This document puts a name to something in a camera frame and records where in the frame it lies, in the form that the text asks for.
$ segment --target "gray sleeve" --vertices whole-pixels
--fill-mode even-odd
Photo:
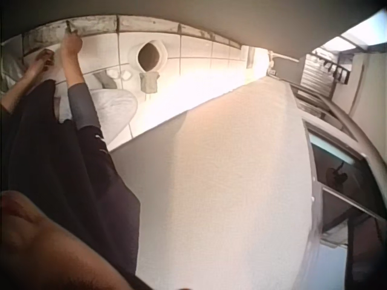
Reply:
[[[86,126],[101,128],[96,107],[86,83],[77,83],[68,88],[68,101],[78,130]]]

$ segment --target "white partition wall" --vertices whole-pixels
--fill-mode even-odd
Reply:
[[[141,202],[140,278],[155,289],[291,289],[311,227],[299,114],[289,85],[266,77],[113,151]]]

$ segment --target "skin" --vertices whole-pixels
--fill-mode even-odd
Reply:
[[[12,113],[19,103],[20,98],[25,95],[42,77],[44,71],[54,64],[54,52],[42,50],[31,63],[24,76],[7,92],[1,100],[1,106]]]
[[[26,289],[67,279],[132,289],[106,260],[19,192],[1,193],[1,237],[0,263]]]
[[[68,87],[85,82],[78,53],[82,40],[67,32],[61,56]],[[25,76],[1,99],[13,112],[19,99],[52,65],[54,53],[43,50]],[[26,289],[41,289],[49,282],[83,280],[101,288],[132,289],[125,279],[95,251],[53,222],[22,193],[1,193],[0,264]]]

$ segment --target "black jacket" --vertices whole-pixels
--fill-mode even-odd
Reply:
[[[47,80],[12,115],[1,108],[1,190],[25,194],[141,285],[134,277],[140,203],[117,174],[99,128],[57,122],[54,92]]]

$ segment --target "hand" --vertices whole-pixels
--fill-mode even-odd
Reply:
[[[62,58],[77,56],[82,48],[82,39],[78,36],[77,30],[69,32],[66,29],[65,37],[60,46]]]
[[[54,65],[54,51],[42,50],[28,67],[24,77],[32,82],[37,81],[51,66]]]

